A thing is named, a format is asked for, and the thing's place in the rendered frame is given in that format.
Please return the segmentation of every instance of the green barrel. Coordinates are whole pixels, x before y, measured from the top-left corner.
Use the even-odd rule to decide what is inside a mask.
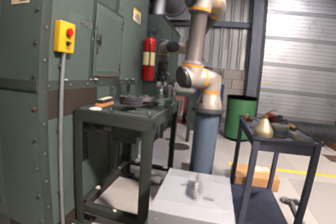
[[[251,117],[255,116],[257,108],[257,98],[228,95],[226,106],[226,118],[224,137],[237,139],[239,127],[239,115],[248,113]],[[242,133],[242,140],[247,140],[245,133]]]

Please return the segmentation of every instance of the cabinet door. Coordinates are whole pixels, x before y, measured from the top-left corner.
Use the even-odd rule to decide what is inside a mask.
[[[124,19],[99,2],[96,9],[93,75],[119,76]]]

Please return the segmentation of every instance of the cardboard box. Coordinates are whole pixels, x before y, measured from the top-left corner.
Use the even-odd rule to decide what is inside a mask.
[[[237,164],[236,177],[234,178],[234,183],[237,185],[244,185],[247,176],[247,164]],[[256,166],[253,176],[252,186],[267,188],[268,180],[270,178],[270,167]],[[273,180],[272,191],[277,192],[280,185],[280,179],[275,174]]]

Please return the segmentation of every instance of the emergency stop button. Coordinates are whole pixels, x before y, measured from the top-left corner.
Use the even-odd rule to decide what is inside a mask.
[[[74,36],[74,30],[73,30],[73,29],[68,29],[68,30],[66,31],[66,36],[67,36],[67,37],[72,37],[72,36]]]

